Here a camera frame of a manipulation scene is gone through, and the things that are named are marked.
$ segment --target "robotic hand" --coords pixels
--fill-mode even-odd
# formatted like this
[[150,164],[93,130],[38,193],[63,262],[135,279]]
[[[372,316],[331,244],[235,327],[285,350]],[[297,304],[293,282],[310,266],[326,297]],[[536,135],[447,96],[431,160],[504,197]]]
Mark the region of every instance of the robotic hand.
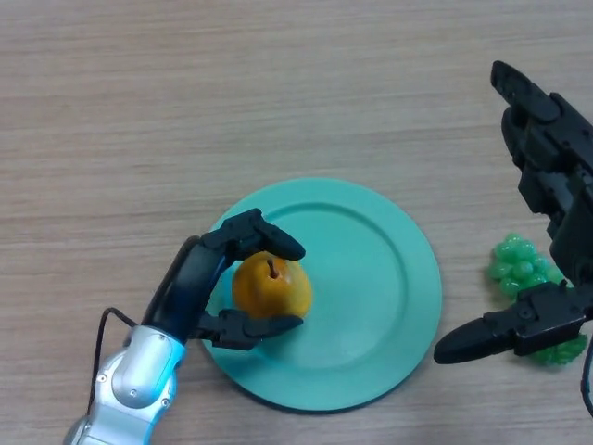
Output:
[[[546,95],[503,62],[493,64],[491,83],[509,104],[501,127],[522,172],[519,192],[533,213],[549,217],[550,255],[574,288],[563,282],[524,290],[507,310],[486,313],[443,337],[435,347],[437,363],[505,350],[531,354],[576,338],[593,318],[593,127],[563,97]],[[581,382],[591,415],[592,351],[589,345]]]
[[[246,313],[206,312],[210,293],[235,261],[262,250],[297,261],[305,249],[253,209],[227,219],[201,237],[188,238],[137,325],[118,310],[103,314],[87,414],[76,422],[64,445],[145,445],[176,395],[176,369],[185,344],[199,338],[214,347],[251,350],[263,338],[278,336],[298,325],[296,316],[251,320]],[[100,346],[107,316],[115,313],[132,329],[123,348],[99,368]]]

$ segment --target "grapes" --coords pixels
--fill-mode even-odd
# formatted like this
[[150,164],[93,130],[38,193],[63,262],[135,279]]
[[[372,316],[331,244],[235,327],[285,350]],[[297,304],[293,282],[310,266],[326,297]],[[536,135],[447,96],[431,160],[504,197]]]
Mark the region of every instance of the grapes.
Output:
[[[541,253],[537,253],[532,242],[517,234],[508,234],[502,243],[494,248],[496,259],[488,267],[490,278],[498,281],[500,291],[509,298],[510,303],[517,295],[528,288],[547,282],[560,283],[564,280],[561,270]],[[586,348],[587,336],[541,350],[530,358],[541,364],[564,365],[573,361]]]

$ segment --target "green plate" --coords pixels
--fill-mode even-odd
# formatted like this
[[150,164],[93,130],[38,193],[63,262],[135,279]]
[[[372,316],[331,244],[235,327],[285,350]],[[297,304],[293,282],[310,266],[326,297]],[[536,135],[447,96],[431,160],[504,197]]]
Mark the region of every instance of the green plate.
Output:
[[[435,255],[414,221],[376,192],[335,179],[265,187],[222,221],[260,208],[307,250],[313,287],[305,323],[244,352],[212,348],[214,362],[260,401],[309,413],[344,411],[377,400],[423,360],[441,313]],[[236,263],[208,310],[233,307]]]

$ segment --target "grape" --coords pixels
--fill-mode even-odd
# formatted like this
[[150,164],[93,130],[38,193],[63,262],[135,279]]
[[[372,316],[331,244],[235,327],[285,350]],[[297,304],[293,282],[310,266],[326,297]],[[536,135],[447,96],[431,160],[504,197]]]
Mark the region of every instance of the grape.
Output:
[[515,249],[511,244],[500,243],[494,248],[494,254],[501,261],[513,261]]
[[496,261],[488,268],[488,276],[493,280],[500,280],[511,273],[512,264]]
[[543,255],[537,255],[531,260],[531,263],[534,265],[536,272],[539,273],[545,273],[549,267],[549,262]]
[[534,266],[529,261],[519,261],[512,266],[512,276],[523,281],[534,272]]
[[499,286],[500,290],[509,297],[515,297],[521,290],[521,285],[519,285],[519,282],[511,278],[503,278],[502,281],[500,281]]
[[542,275],[541,273],[534,273],[529,277],[529,279],[525,283],[525,288],[541,285],[543,283],[547,283],[547,281],[548,278],[546,278],[545,275]]
[[504,242],[507,244],[515,244],[519,241],[523,241],[523,239],[517,234],[508,234],[507,237],[504,238]]
[[515,246],[515,257],[517,260],[530,260],[536,254],[536,247],[529,241],[521,241]]
[[558,268],[558,266],[550,266],[546,270],[546,277],[552,282],[558,284],[564,279],[564,275]]

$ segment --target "wood grain surface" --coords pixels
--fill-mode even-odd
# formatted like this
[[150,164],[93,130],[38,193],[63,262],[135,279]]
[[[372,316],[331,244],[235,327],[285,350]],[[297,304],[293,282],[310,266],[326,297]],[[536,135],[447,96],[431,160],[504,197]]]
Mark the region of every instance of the wood grain surface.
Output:
[[[185,238],[275,181],[339,177],[407,211],[440,262],[439,336],[490,310],[489,250],[510,230],[549,245],[491,63],[593,119],[592,22],[590,0],[1,1],[0,443],[61,443],[101,311],[138,320]],[[125,330],[107,331],[110,353]],[[586,444],[581,363],[427,357],[314,417],[239,394],[193,344],[153,443]]]

